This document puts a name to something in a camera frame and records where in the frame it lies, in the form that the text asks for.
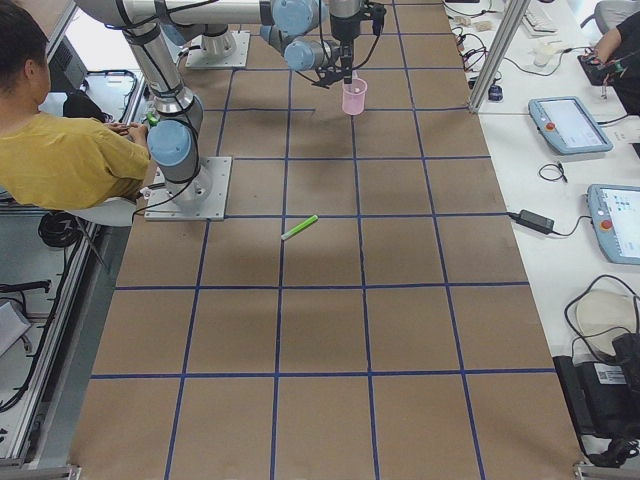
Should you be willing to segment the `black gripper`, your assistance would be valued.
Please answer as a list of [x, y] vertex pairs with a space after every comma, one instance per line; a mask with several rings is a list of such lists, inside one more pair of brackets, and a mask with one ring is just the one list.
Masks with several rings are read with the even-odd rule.
[[331, 85], [343, 81], [344, 73], [341, 68], [335, 68], [334, 66], [321, 67], [315, 70], [317, 79], [313, 80], [311, 84], [323, 89], [329, 89]]
[[354, 42], [352, 40], [340, 41], [340, 69], [344, 84], [351, 84], [353, 75], [353, 49]]

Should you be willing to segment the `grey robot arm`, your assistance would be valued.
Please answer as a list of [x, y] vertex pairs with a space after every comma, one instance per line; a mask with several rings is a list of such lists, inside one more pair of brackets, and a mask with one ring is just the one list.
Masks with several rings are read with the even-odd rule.
[[365, 65], [355, 60], [361, 24], [379, 38], [386, 9], [374, 1], [158, 1], [155, 14], [173, 43], [190, 45], [191, 68], [245, 65], [249, 34], [229, 25], [253, 23], [289, 69], [314, 71], [321, 88], [342, 82], [351, 89]]
[[351, 83], [354, 42], [365, 17], [361, 1], [80, 1], [78, 7], [120, 31], [142, 69], [160, 116], [150, 147], [172, 194], [203, 175], [198, 136], [203, 108], [185, 85], [167, 44], [218, 38], [231, 23], [254, 24], [267, 33], [288, 66], [315, 70], [319, 86]]

